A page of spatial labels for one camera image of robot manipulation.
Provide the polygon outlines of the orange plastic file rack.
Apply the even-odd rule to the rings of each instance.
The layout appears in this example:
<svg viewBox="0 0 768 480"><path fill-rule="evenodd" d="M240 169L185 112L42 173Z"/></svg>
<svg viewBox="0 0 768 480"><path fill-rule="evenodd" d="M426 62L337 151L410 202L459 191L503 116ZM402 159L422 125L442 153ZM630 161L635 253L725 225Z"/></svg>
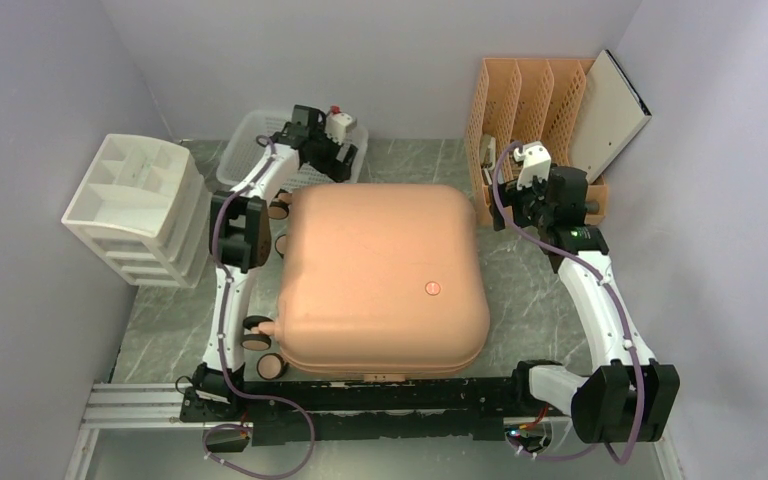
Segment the orange plastic file rack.
<svg viewBox="0 0 768 480"><path fill-rule="evenodd" d="M513 141L540 141L559 165L571 164L568 148L593 58L484 58L479 68L464 137L477 223L490 226L489 163L482 139L502 150Z"/></svg>

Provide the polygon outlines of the white plastic drawer organizer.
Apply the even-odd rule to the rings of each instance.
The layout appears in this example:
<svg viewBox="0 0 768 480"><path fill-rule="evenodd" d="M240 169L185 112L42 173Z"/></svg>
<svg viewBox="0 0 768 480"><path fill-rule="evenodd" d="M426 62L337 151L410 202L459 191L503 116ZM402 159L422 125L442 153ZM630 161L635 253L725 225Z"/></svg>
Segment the white plastic drawer organizer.
<svg viewBox="0 0 768 480"><path fill-rule="evenodd" d="M210 199L187 148L109 134L61 222L130 285L194 288L208 260Z"/></svg>

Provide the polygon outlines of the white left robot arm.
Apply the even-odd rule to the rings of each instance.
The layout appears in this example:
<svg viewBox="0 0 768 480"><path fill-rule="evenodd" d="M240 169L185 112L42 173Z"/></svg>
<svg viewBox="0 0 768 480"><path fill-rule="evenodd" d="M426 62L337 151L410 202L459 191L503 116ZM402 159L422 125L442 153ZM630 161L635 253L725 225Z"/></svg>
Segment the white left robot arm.
<svg viewBox="0 0 768 480"><path fill-rule="evenodd" d="M190 390L219 419L235 419L245 409L246 351L267 350L272 343L260 327L264 318L248 314L256 276L272 251L269 209L281 204L284 183L305 165L334 182L348 181L358 152L348 139L356 126L356 118L336 106L323 111L297 105L280 130L257 136L261 156L250 172L212 197L213 335Z"/></svg>

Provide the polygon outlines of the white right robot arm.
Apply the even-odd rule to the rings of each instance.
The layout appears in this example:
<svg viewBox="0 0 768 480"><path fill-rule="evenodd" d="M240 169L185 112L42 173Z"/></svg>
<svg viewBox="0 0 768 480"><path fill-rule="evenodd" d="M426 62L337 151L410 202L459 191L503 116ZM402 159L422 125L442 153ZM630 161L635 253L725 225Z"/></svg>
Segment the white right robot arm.
<svg viewBox="0 0 768 480"><path fill-rule="evenodd" d="M540 247L573 301L585 332L592 371L574 374L531 361L509 389L512 407L532 415L547 404L567 416L589 450L606 448L620 465L640 443L662 438L680 387L672 364L657 360L634 325L614 278L607 242L586 223L589 184L583 171L548 164L525 167L502 182L487 174L496 230L511 228Z"/></svg>

